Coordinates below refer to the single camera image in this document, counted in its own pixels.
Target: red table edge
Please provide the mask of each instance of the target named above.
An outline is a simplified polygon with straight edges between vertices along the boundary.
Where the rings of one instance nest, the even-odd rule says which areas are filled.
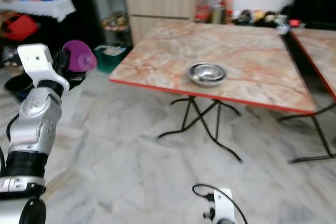
[[[323,82],[324,86],[326,87],[326,89],[329,90],[329,93],[331,94],[333,100],[336,101],[336,93],[334,92],[333,88],[329,85],[327,79],[323,76],[323,74],[319,70],[319,67],[315,64],[315,62],[313,61],[313,59],[310,57],[309,53],[306,51],[306,49],[304,48],[304,46],[300,42],[298,36],[296,36],[296,34],[293,31],[291,31],[291,34],[292,34],[294,40],[299,45],[299,47],[302,49],[303,53],[306,55],[306,57],[309,60],[309,62],[311,63],[311,65],[313,66],[313,68],[314,68],[315,72],[317,73],[317,75],[322,80],[322,82]]]
[[[277,105],[267,105],[267,104],[258,103],[258,102],[249,102],[249,101],[244,101],[244,100],[217,97],[217,96],[209,95],[209,94],[195,93],[195,92],[189,92],[189,91],[181,91],[181,90],[175,90],[175,89],[167,89],[167,88],[161,88],[161,87],[139,84],[139,83],[134,83],[134,82],[113,80],[113,79],[110,79],[110,78],[109,78],[109,81],[114,82],[114,83],[118,83],[118,84],[126,84],[126,85],[129,85],[129,86],[142,87],[142,88],[148,88],[148,89],[154,89],[154,90],[160,90],[160,91],[168,91],[168,92],[184,94],[184,95],[193,95],[193,96],[196,96],[196,97],[205,97],[205,98],[210,98],[210,99],[215,99],[215,100],[259,106],[259,107],[263,107],[263,108],[267,108],[267,109],[274,109],[274,110],[281,110],[281,111],[295,112],[295,113],[302,113],[302,114],[315,113],[315,110],[300,110],[300,109],[287,108],[287,107],[277,106]]]

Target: stainless steel bowl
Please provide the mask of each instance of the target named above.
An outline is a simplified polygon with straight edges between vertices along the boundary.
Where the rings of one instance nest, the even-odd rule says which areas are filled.
[[[199,62],[190,66],[187,75],[195,84],[202,87],[217,86],[226,78],[226,72],[221,66],[208,62]]]

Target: cable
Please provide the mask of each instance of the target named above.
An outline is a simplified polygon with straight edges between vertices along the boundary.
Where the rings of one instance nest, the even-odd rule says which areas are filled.
[[[14,123],[14,121],[15,121],[18,117],[19,117],[19,114],[17,114],[15,117],[13,117],[13,119],[11,119],[11,121],[10,121],[9,124],[7,125],[6,135],[7,135],[9,141],[10,141],[10,139],[11,139],[11,125]]]
[[[0,176],[5,168],[5,156],[4,153],[2,152],[1,146],[0,146],[0,163],[1,163],[1,168],[0,168]]]
[[[208,184],[196,184],[196,185],[194,185],[193,186],[194,194],[196,194],[199,197],[205,198],[205,199],[208,199],[208,196],[197,193],[196,190],[195,190],[196,187],[207,187],[207,188],[210,188],[212,190],[216,190],[216,191],[220,192],[221,194],[223,194],[237,208],[237,210],[239,211],[240,215],[242,216],[242,218],[244,220],[244,223],[248,224],[247,220],[245,218],[245,215],[243,214],[243,211],[240,209],[240,207],[238,207],[238,205],[229,196],[227,196],[223,191],[221,191],[217,187],[214,187],[214,186],[211,186],[211,185],[208,185]]]

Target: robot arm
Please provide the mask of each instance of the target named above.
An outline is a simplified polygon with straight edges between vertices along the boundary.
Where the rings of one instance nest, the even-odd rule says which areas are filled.
[[[46,207],[39,197],[46,190],[45,165],[61,117],[61,95],[69,91],[69,82],[54,71],[45,45],[20,46],[18,53],[36,88],[10,126],[11,144],[0,174],[0,223],[44,224]]]
[[[197,188],[208,188],[213,192],[208,194],[200,194]],[[228,188],[217,188],[208,184],[196,184],[193,186],[195,195],[214,203],[214,207],[210,207],[209,212],[203,213],[204,219],[210,219],[213,224],[237,224],[235,219],[235,208],[240,213],[244,224],[248,224],[243,211],[232,200],[231,190]]]

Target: teal storage box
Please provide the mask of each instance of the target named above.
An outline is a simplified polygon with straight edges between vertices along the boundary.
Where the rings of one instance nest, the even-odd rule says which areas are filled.
[[[130,52],[127,47],[115,47],[101,45],[95,48],[98,69],[105,73],[110,73]]]

